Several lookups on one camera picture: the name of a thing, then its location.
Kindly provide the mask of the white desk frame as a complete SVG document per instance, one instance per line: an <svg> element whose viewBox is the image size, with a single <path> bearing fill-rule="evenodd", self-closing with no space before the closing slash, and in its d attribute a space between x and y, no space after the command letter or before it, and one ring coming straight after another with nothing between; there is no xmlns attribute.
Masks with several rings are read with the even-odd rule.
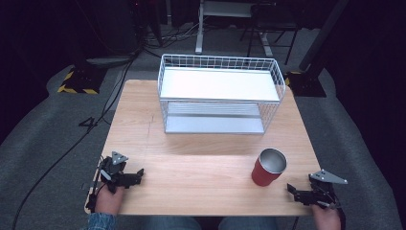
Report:
<svg viewBox="0 0 406 230"><path fill-rule="evenodd" d="M194 52L198 55L203 53L204 19L206 16L224 16L248 18L251 16L252 3L240 3L226 0L199 0L198 32Z"/></svg>

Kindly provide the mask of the person's left hand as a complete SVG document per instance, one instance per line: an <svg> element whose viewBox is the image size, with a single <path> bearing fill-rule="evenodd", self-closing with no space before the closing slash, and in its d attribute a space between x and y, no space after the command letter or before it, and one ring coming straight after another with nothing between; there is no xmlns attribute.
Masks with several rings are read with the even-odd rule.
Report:
<svg viewBox="0 0 406 230"><path fill-rule="evenodd" d="M116 193L111 193L107 187L99 190L97 195L96 213L104 213L117 216L122 206L124 199L124 187L118 187Z"/></svg>

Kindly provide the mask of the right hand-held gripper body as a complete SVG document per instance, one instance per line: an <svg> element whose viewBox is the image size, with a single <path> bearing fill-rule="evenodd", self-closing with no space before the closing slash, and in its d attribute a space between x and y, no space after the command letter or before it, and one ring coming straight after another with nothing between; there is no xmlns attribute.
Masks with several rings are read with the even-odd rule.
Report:
<svg viewBox="0 0 406 230"><path fill-rule="evenodd" d="M312 189L311 199L308 201L308 205L318 205L322 209L338 209L341 207L341 203L338 196L335 194L333 185L347 185L347 179L339 177L324 169L311 173L308 178Z"/></svg>

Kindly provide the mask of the black slanted stand pole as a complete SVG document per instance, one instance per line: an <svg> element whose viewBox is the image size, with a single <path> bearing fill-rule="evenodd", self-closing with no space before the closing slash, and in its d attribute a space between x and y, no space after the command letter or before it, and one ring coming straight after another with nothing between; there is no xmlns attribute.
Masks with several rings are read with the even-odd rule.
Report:
<svg viewBox="0 0 406 230"><path fill-rule="evenodd" d="M304 55L304 58L302 59L299 65L300 70L307 71L311 67L312 62L316 58L318 52L322 49L322 45L327 40L329 33L331 32L334 25L338 21L348 2L349 0L338 0L338 2L334 5L334 8L329 14L321 31L318 33L313 43L311 44L310 48Z"/></svg>

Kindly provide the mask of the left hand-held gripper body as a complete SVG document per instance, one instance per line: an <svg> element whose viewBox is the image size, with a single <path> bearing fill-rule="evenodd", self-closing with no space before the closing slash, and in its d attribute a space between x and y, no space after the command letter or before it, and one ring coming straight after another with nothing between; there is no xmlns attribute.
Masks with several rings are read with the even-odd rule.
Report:
<svg viewBox="0 0 406 230"><path fill-rule="evenodd" d="M125 185L124 167L128 158L116 151L101 161L101 181L107 185L108 191L115 194L118 187Z"/></svg>

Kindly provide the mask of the red metal cup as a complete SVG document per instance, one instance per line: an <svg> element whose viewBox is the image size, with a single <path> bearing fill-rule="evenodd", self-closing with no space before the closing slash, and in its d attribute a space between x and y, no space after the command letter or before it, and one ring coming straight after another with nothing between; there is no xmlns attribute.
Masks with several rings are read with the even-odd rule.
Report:
<svg viewBox="0 0 406 230"><path fill-rule="evenodd" d="M278 149L264 149L251 172L255 184L265 187L275 181L286 169L287 160Z"/></svg>

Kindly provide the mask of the black yellow striped stand base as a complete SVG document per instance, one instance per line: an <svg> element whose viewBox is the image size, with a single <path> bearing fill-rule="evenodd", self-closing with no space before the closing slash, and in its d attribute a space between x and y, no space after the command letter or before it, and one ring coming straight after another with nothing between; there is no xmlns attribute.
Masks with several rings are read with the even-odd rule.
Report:
<svg viewBox="0 0 406 230"><path fill-rule="evenodd" d="M87 69L72 67L58 88L58 93L90 94L100 93L107 70L90 67Z"/></svg>

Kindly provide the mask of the person's leg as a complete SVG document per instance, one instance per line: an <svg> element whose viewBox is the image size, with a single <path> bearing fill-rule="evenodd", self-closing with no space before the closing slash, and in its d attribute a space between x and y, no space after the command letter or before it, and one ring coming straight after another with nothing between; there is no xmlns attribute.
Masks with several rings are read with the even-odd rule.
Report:
<svg viewBox="0 0 406 230"><path fill-rule="evenodd" d="M140 230L202 230L191 217L150 216L142 220Z"/></svg>
<svg viewBox="0 0 406 230"><path fill-rule="evenodd" d="M278 230L278 224L270 217L227 217L219 223L218 230Z"/></svg>

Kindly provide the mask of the person's right leg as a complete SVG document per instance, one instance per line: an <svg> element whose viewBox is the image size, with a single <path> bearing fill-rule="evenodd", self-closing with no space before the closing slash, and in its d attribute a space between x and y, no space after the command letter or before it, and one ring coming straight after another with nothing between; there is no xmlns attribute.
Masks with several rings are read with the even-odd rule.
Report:
<svg viewBox="0 0 406 230"><path fill-rule="evenodd" d="M270 217L227 217L219 223L218 230L278 230L278 224Z"/></svg>

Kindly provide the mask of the person's left leg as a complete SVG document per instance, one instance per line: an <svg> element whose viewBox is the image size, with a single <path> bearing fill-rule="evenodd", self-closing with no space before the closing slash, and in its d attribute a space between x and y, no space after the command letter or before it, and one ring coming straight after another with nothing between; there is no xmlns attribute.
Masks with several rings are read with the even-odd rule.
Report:
<svg viewBox="0 0 406 230"><path fill-rule="evenodd" d="M142 220L140 230L202 230L191 217L150 216Z"/></svg>

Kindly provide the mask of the person's right hand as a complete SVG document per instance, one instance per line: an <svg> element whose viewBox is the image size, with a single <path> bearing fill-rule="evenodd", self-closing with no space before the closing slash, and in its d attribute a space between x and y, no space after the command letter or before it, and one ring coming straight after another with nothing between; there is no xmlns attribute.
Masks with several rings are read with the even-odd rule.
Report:
<svg viewBox="0 0 406 230"><path fill-rule="evenodd" d="M317 230L341 230L341 220L337 210L311 205Z"/></svg>

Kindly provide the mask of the black metal chair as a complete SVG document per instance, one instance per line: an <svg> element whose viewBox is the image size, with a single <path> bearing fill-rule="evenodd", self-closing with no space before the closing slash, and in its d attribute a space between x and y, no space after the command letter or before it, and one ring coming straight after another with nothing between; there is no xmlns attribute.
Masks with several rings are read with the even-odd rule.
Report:
<svg viewBox="0 0 406 230"><path fill-rule="evenodd" d="M281 47L279 40L286 32L292 32L292 38L289 44L283 45L287 48L287 55L284 64L287 64L294 46L294 42L299 31L299 25L293 12L289 7L279 0L258 0L250 7L250 18L240 37L243 39L246 33L249 33L249 45L247 56L250 56L253 46L254 33L266 35L267 33L279 33L274 44Z"/></svg>

